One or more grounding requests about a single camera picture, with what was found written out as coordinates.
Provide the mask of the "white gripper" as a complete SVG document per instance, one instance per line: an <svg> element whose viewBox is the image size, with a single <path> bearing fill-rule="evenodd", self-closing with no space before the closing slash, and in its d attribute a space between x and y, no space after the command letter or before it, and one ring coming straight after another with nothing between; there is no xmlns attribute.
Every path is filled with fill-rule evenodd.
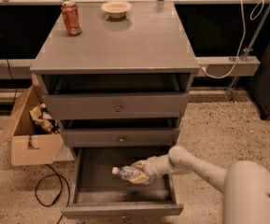
<svg viewBox="0 0 270 224"><path fill-rule="evenodd" d="M150 185L153 179L160 178L163 175L167 175L172 170L172 163L167 155L159 157L150 157L146 160L137 161L132 164L133 167L143 169L145 175L138 175L132 177L129 181L136 185Z"/></svg>

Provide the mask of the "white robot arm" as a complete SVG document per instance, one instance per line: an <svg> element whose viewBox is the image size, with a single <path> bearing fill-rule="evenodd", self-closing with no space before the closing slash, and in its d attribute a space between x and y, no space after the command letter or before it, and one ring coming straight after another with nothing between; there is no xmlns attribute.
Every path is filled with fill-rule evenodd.
<svg viewBox="0 0 270 224"><path fill-rule="evenodd" d="M224 169L174 146L133 166L150 178L190 170L223 194L223 224L270 224L270 172L256 162L238 161Z"/></svg>

